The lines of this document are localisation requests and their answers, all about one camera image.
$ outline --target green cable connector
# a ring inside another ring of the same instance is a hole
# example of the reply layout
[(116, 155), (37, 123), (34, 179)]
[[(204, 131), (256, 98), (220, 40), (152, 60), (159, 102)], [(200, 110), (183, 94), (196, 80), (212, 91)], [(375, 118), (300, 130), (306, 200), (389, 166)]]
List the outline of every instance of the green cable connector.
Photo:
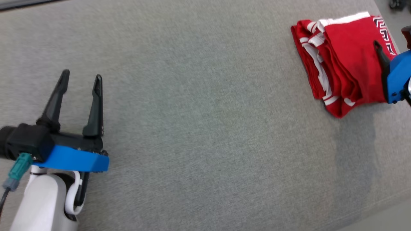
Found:
[(24, 173), (30, 168), (33, 164), (33, 158), (30, 154), (22, 152), (13, 167), (9, 172), (9, 178), (3, 183), (3, 188), (10, 188), (10, 191), (14, 192), (18, 184), (23, 177)]

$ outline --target red cloth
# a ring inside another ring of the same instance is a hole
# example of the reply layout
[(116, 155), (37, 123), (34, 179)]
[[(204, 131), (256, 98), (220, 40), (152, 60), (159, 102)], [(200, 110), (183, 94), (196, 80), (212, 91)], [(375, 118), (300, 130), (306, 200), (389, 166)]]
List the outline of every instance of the red cloth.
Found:
[(291, 32), (314, 97), (322, 98), (333, 116), (342, 118), (356, 106), (385, 101), (373, 42), (385, 44), (390, 59), (395, 50), (381, 17), (361, 12), (317, 22), (301, 20)]

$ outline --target gray fabric surface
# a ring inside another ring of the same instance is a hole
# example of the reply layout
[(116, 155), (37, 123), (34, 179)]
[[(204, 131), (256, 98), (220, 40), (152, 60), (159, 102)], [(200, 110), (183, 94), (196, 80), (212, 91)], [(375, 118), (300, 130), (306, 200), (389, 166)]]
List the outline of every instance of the gray fabric surface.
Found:
[[(111, 166), (90, 178), (81, 231), (334, 230), (410, 196), (409, 106), (332, 118), (289, 30), (362, 10), (378, 14), (372, 0), (70, 0), (0, 13), (0, 124), (34, 123), (69, 68), (60, 121), (81, 132), (99, 73)], [(1, 179), (11, 165), (0, 161)]]

